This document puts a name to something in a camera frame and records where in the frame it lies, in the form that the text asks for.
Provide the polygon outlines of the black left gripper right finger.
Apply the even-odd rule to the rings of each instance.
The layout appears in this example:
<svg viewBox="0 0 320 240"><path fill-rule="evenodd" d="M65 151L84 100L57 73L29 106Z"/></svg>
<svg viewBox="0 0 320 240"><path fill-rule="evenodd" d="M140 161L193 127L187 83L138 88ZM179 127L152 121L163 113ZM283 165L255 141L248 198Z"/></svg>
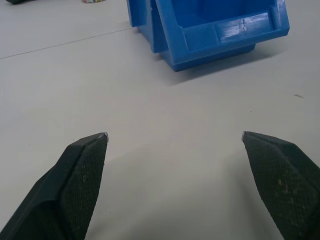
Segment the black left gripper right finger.
<svg viewBox="0 0 320 240"><path fill-rule="evenodd" d="M245 131L242 142L265 207L284 240L320 240L320 167L297 145Z"/></svg>

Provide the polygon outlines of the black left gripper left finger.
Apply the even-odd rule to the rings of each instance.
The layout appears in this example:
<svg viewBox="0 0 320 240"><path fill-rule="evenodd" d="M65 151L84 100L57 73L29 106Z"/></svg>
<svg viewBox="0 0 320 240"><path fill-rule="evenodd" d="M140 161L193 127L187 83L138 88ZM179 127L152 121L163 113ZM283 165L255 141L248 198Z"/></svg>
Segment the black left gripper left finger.
<svg viewBox="0 0 320 240"><path fill-rule="evenodd" d="M109 137L97 133L68 145L31 188L0 240L84 240L99 196Z"/></svg>

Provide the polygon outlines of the blue plastic storage bin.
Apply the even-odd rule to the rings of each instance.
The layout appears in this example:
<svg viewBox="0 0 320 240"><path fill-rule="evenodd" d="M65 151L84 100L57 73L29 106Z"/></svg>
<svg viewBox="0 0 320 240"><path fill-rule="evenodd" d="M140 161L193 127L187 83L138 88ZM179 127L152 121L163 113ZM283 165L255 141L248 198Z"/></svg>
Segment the blue plastic storage bin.
<svg viewBox="0 0 320 240"><path fill-rule="evenodd" d="M285 0L126 0L130 24L174 71L286 36Z"/></svg>

